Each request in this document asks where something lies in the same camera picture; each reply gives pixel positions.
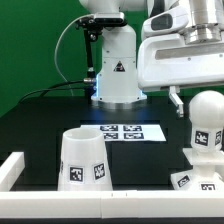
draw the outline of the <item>green wall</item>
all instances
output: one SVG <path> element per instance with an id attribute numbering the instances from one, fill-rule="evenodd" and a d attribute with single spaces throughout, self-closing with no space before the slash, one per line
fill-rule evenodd
<path id="1" fill-rule="evenodd" d="M 87 11 L 78 0 L 0 1 L 0 116 L 14 107 L 26 93 L 63 81 L 54 66 L 55 46 L 65 27 L 85 14 Z M 129 12 L 126 15 L 138 34 L 139 46 L 141 24 L 147 16 L 146 12 Z M 100 51 L 98 42 L 93 45 L 94 62 L 98 69 L 101 65 Z M 86 56 L 82 30 L 71 29 L 66 34 L 58 61 L 68 80 L 85 77 Z M 184 90 L 181 94 L 194 95 L 200 90 Z"/>

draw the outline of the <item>white paper cup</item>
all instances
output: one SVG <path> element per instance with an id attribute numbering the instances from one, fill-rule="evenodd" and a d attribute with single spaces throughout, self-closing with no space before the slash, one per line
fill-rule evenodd
<path id="1" fill-rule="evenodd" d="M 75 128 L 64 132 L 58 190 L 112 190 L 106 146 L 100 130 Z"/>

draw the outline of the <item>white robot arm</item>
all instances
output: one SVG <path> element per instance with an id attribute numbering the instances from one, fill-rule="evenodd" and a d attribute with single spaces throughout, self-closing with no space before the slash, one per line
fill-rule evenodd
<path id="1" fill-rule="evenodd" d="M 153 0 L 80 0 L 100 23 L 122 20 L 123 11 L 151 13 Z M 93 105 L 107 109 L 131 109 L 144 103 L 146 96 L 138 87 L 136 34 L 129 25 L 104 26 L 102 30 L 102 69 L 97 75 Z"/>
<path id="2" fill-rule="evenodd" d="M 144 11 L 148 8 L 150 14 L 154 0 L 80 0 L 80 3 L 91 13 Z"/>
<path id="3" fill-rule="evenodd" d="M 143 24 L 139 87 L 146 92 L 170 89 L 183 116 L 183 103 L 176 94 L 180 88 L 224 83 L 223 1 L 165 2 L 167 11 Z"/>

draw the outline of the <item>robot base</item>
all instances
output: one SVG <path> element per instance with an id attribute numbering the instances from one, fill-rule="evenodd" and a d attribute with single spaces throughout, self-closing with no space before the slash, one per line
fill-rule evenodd
<path id="1" fill-rule="evenodd" d="M 133 108 L 143 107 L 147 104 L 147 98 L 144 97 L 138 101 L 127 102 L 127 103 L 113 103 L 113 102 L 104 102 L 100 100 L 93 100 L 92 105 L 95 107 L 100 107 L 109 110 L 130 110 Z"/>
<path id="2" fill-rule="evenodd" d="M 215 172 L 216 166 L 224 165 L 223 152 L 198 153 L 194 149 L 183 149 L 193 169 L 171 175 L 175 190 L 224 191 L 222 177 Z"/>

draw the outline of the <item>cup rim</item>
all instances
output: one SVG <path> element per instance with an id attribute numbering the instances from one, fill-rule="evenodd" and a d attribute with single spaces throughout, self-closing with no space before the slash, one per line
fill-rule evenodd
<path id="1" fill-rule="evenodd" d="M 73 141 L 88 141 L 101 138 L 103 136 L 102 131 L 96 128 L 73 128 L 65 131 L 63 137 Z"/>

